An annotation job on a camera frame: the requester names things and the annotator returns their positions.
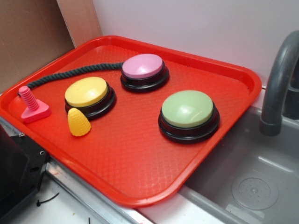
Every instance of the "gray faucet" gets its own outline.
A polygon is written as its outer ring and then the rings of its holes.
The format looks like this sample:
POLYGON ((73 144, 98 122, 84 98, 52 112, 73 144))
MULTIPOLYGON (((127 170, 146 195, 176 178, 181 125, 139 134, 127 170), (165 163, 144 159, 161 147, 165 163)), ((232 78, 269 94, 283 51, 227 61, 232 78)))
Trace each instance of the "gray faucet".
POLYGON ((260 119, 260 132, 280 133, 282 115, 299 119, 299 30, 281 45, 268 80, 260 119))

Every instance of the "sink drain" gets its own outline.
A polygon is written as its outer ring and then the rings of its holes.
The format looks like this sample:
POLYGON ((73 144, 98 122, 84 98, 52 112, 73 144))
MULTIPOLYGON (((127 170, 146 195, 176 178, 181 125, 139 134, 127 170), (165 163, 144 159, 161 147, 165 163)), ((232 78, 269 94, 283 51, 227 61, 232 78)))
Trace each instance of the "sink drain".
POLYGON ((278 199, 276 184, 259 173, 237 177, 232 185, 232 193, 241 206, 252 210, 267 209, 278 199))

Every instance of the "yellow corn toy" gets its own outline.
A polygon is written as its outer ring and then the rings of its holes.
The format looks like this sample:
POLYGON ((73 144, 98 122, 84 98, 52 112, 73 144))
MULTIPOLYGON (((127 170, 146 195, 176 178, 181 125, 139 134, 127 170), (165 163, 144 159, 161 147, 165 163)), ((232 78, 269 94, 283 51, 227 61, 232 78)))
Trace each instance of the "yellow corn toy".
POLYGON ((67 119, 70 131, 74 136, 86 135, 92 127, 86 116, 76 108, 69 110, 67 119))

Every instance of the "dark green rope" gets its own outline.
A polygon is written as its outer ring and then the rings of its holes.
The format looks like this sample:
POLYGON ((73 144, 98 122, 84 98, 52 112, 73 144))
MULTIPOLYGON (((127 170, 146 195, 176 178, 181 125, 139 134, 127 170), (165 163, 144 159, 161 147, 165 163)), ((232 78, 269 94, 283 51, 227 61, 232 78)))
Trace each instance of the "dark green rope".
POLYGON ((36 81, 33 81, 26 86, 28 86, 30 89, 38 87, 40 85, 43 85, 45 83, 59 80, 59 79, 64 79, 64 78, 70 78, 73 76, 81 75, 84 73, 92 72, 92 71, 99 71, 99 70, 115 70, 115 69, 121 69, 122 68, 123 62, 120 63, 114 63, 114 64, 109 64, 109 63, 102 63, 102 64, 94 64, 94 65, 89 65, 85 66, 82 68, 66 71, 66 72, 61 72, 61 73, 55 73, 53 75, 48 75, 44 76, 36 81))

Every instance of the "plastic tray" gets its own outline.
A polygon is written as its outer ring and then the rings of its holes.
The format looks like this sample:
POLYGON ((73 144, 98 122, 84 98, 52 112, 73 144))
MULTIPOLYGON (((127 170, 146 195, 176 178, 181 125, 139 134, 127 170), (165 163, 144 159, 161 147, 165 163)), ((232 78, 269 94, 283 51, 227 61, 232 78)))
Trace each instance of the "plastic tray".
POLYGON ((111 200, 128 207, 154 204, 176 193, 184 181, 251 105, 261 90, 259 77, 249 69, 117 36, 91 40, 4 92, 0 116, 44 147, 111 200), (24 124, 26 106, 19 87, 45 75, 97 63, 118 63, 152 53, 164 60, 170 79, 149 93, 131 93, 121 86, 120 70, 97 71, 54 81, 33 89, 52 114, 24 124), (90 133, 74 137, 68 128, 64 93, 85 77, 104 78, 116 92, 115 107, 91 121, 90 133), (164 100, 182 90, 199 90, 214 101, 221 116, 219 130, 197 144, 178 144, 159 131, 158 116, 164 100))

